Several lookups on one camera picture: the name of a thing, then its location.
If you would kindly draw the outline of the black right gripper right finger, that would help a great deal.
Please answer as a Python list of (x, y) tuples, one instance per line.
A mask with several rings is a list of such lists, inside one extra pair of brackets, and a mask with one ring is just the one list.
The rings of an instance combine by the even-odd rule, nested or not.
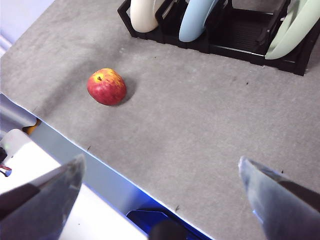
[(318, 240), (320, 195), (259, 162), (242, 156), (239, 175), (268, 240)]

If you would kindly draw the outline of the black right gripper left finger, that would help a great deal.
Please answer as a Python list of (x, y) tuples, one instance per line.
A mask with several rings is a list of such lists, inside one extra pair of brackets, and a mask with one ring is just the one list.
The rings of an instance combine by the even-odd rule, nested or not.
[(80, 192), (86, 171), (80, 154), (0, 195), (2, 240), (57, 240)]

